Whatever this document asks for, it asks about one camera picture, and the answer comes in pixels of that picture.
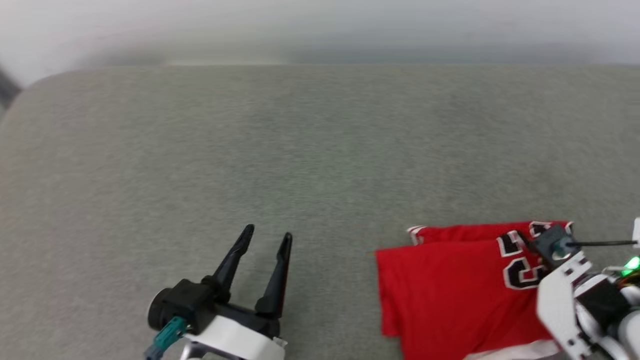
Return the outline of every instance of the white background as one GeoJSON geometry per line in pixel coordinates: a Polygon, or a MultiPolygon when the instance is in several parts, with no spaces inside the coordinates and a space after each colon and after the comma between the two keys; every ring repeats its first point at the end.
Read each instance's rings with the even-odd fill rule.
{"type": "Polygon", "coordinates": [[[105,65],[638,63],[638,0],[0,0],[20,86],[105,65]]]}

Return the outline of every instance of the teal connector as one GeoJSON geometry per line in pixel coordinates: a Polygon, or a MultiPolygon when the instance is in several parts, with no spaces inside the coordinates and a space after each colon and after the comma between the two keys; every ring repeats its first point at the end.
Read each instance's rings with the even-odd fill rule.
{"type": "Polygon", "coordinates": [[[166,349],[180,340],[187,332],[187,321],[174,316],[154,338],[154,344],[145,351],[145,360],[160,360],[166,349]]]}

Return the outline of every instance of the green light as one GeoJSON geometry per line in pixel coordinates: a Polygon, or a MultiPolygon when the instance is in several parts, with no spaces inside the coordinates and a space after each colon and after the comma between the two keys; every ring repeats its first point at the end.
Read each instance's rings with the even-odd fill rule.
{"type": "MultiPolygon", "coordinates": [[[[640,257],[638,256],[631,258],[631,260],[629,260],[629,262],[625,265],[625,268],[633,269],[633,270],[639,267],[640,267],[640,257]]],[[[628,274],[631,274],[633,270],[622,270],[622,276],[627,276],[628,274]]]]}

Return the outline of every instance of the red cloth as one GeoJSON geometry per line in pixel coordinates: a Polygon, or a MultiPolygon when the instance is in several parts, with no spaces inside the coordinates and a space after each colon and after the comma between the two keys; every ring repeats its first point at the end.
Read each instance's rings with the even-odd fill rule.
{"type": "Polygon", "coordinates": [[[520,231],[530,240],[544,227],[426,227],[416,234],[423,245],[377,251],[383,334],[401,337],[407,360],[460,360],[552,339],[536,316],[538,257],[513,247],[514,233],[504,237],[520,231]],[[507,271],[514,264],[531,270],[518,278],[518,269],[507,271]]]}

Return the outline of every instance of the red jersey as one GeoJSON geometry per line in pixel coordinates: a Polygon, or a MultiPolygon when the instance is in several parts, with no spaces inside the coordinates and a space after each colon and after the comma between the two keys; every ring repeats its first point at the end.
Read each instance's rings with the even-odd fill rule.
{"type": "Polygon", "coordinates": [[[551,224],[409,229],[419,246],[376,252],[383,334],[401,337],[407,360],[552,339],[536,315],[544,269],[524,246],[551,224]]]}

